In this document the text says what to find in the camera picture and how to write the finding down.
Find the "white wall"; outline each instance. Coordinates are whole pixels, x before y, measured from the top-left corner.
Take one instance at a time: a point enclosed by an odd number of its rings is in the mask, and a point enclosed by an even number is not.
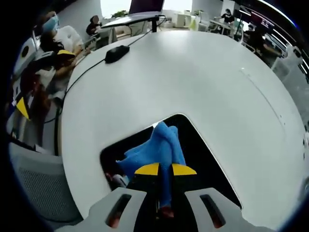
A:
[[[131,0],[77,0],[59,13],[60,26],[74,27],[85,41],[89,38],[86,28],[92,16],[109,18],[118,11],[129,10],[130,5]],[[183,12],[191,10],[191,6],[192,0],[165,0],[163,9]]]
[[[231,0],[223,0],[221,15],[225,13],[226,9],[230,9],[230,11],[233,13],[234,9],[239,9],[239,5]]]
[[[77,0],[58,14],[60,26],[70,25],[79,33],[84,41],[89,36],[86,28],[90,18],[98,15],[102,18],[100,0]]]
[[[112,14],[117,11],[127,10],[129,11],[131,0],[100,0],[102,15],[104,17],[111,17]],[[191,10],[192,0],[165,0],[164,10],[181,11]]]
[[[221,16],[222,2],[220,0],[192,0],[192,12],[203,10],[210,18]]]

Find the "gray chair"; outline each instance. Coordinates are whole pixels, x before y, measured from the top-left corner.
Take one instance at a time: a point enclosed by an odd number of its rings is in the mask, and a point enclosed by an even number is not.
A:
[[[54,230],[75,225],[82,217],[71,196],[62,158],[10,143],[13,168],[24,194],[37,214]]]

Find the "blue towel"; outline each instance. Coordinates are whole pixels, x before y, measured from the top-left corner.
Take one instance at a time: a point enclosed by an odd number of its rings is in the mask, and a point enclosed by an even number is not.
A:
[[[172,163],[185,165],[183,151],[178,139],[178,129],[175,126],[167,127],[160,122],[155,128],[150,139],[125,153],[125,159],[118,164],[131,179],[134,172],[140,167],[160,163],[162,170],[162,192],[160,207],[170,205],[170,177],[169,167]]]

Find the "desk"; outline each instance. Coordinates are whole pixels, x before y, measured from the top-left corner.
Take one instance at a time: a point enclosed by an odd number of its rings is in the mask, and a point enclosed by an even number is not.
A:
[[[209,20],[211,23],[214,23],[214,24],[217,24],[218,26],[220,26],[220,27],[222,27],[223,29],[222,29],[222,32],[221,32],[221,34],[223,35],[223,33],[224,33],[224,29],[228,29],[228,30],[231,30],[231,26],[229,25],[229,24],[227,24],[227,23],[221,23],[221,22],[218,22],[218,21],[216,21],[216,20]]]
[[[189,14],[175,14],[175,17],[172,18],[172,22],[175,24],[176,28],[188,28],[191,24],[192,16]]]
[[[108,50],[137,38],[85,57],[69,86]],[[297,108],[273,71],[247,48],[227,36],[184,30],[147,35],[118,62],[88,71],[68,93],[62,158],[81,215],[86,218],[110,192],[101,150],[175,113],[185,114],[207,142],[244,218],[278,228],[296,204],[306,169]]]

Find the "person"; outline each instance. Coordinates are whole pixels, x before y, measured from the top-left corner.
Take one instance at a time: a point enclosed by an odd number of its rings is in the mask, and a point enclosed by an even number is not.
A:
[[[224,18],[224,23],[225,24],[229,24],[229,25],[233,25],[235,18],[232,15],[230,9],[226,9],[225,10],[225,14],[223,14],[221,17],[215,17],[214,19],[220,19],[220,18]],[[222,33],[223,28],[219,27],[218,28],[218,33]],[[224,35],[229,35],[230,34],[230,30],[224,30]]]
[[[45,87],[48,93],[53,93],[56,89],[60,89],[60,82],[57,80],[65,80],[68,82],[68,77],[74,69],[77,60],[82,55],[88,55],[90,49],[85,49],[83,53],[83,41],[76,30],[71,26],[59,28],[58,17],[55,12],[49,12],[43,16],[38,23],[42,32],[40,38],[40,49],[37,52],[37,59],[44,56],[48,52],[58,52],[59,50],[67,50],[75,54],[75,59],[68,60],[66,63],[61,63],[56,66],[45,67],[36,72],[40,76],[40,82]]]
[[[249,25],[248,25],[248,31],[254,31],[254,27],[253,27],[252,24],[249,24]]]
[[[91,17],[90,24],[87,26],[86,32],[88,35],[94,35],[96,30],[102,26],[102,23],[99,21],[98,16],[95,15]]]
[[[252,31],[254,31],[254,27],[253,27],[252,24],[249,24],[249,25],[248,25],[248,30],[246,30],[246,31],[243,32],[244,41],[245,41],[245,42],[247,42],[247,40],[249,39],[250,34],[251,34]]]
[[[248,35],[247,44],[253,47],[256,50],[256,54],[262,58],[264,52],[269,51],[277,56],[280,56],[281,53],[277,52],[275,49],[267,46],[264,43],[263,36],[265,36],[266,31],[263,30],[261,27],[257,27],[254,31],[246,31]]]
[[[60,28],[58,17],[54,11],[51,11],[47,13],[45,16],[43,16],[40,19],[37,26],[40,28],[40,31],[42,32],[41,38],[44,34],[49,33],[49,35],[45,37],[45,39],[49,40],[42,41],[41,39],[41,43],[47,42],[48,44],[51,44],[52,41],[50,40],[50,37],[52,37],[54,42],[61,42],[65,50],[73,52],[76,56],[82,53],[83,51],[82,38],[76,32],[76,30],[71,26],[64,26]],[[48,45],[46,46],[46,44],[41,44],[40,48],[43,50],[43,52],[47,52],[49,49]],[[86,49],[85,55],[89,53],[90,50]]]
[[[232,15],[230,9],[226,9],[225,14],[223,14],[221,17],[215,17],[214,19],[220,19],[220,18],[224,18],[224,22],[228,24],[232,24],[235,21],[235,18]]]

